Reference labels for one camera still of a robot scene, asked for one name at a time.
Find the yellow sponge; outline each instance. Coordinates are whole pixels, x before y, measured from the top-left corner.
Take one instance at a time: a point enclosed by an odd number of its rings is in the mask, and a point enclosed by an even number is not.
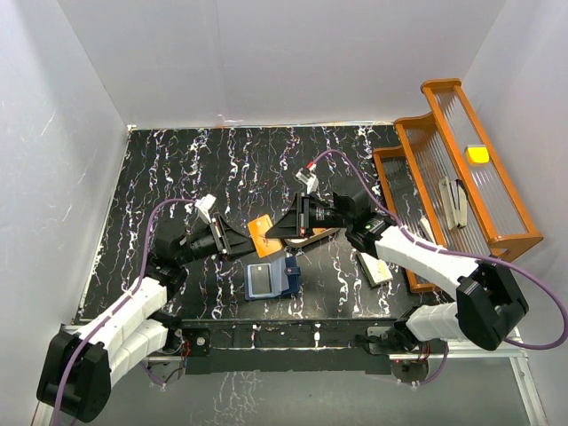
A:
[[[472,166],[480,166],[489,162],[489,152],[485,145],[468,145],[465,153]]]

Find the gray floor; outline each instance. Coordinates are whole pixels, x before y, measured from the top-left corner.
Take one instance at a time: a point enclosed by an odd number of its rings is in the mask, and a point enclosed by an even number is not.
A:
[[[92,423],[183,425],[528,425],[508,359],[449,359],[412,391],[360,373],[185,376],[161,392],[135,368]]]

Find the black marble table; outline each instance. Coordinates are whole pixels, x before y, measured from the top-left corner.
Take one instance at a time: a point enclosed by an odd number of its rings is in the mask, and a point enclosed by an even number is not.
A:
[[[138,276],[146,221],[153,207],[169,198],[197,199],[212,193],[217,211],[236,230],[264,214],[278,220],[302,185],[296,171],[327,148],[344,151],[381,193],[373,149],[398,145],[392,126],[288,127],[201,130],[139,130],[130,135],[124,164],[100,242],[95,267],[77,313],[91,320],[114,302]],[[351,171],[340,158],[317,168],[319,192],[330,197],[330,182]],[[409,191],[409,197],[416,197]],[[199,220],[190,205],[162,210],[179,229]],[[438,295],[410,294],[404,271],[394,264],[391,284],[371,288],[343,232],[297,253],[302,268],[299,294],[246,301],[243,273],[259,263],[251,254],[234,262],[210,257],[187,266],[189,278],[164,311],[198,322],[241,320],[393,319],[411,306],[432,303]]]

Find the orange object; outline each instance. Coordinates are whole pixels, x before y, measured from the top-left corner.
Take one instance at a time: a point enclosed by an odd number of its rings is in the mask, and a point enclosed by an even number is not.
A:
[[[269,240],[265,237],[266,231],[272,228],[272,220],[268,215],[259,217],[258,219],[251,220],[248,222],[248,230],[250,231],[250,237],[255,243],[256,252],[258,257],[269,256],[272,253],[276,253],[278,250],[282,249],[282,243],[280,240]]]

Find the white wall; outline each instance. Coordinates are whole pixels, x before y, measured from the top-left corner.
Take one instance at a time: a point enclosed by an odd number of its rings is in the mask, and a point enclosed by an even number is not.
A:
[[[532,213],[544,241],[519,260],[568,304],[568,3],[509,0],[468,72],[464,89]],[[561,332],[557,309],[526,283],[529,343]],[[568,345],[531,352],[530,364],[552,425],[568,406]]]
[[[0,4],[0,423],[22,425],[90,272],[126,129],[57,1]]]
[[[59,0],[126,123],[394,120],[464,77],[504,0]]]

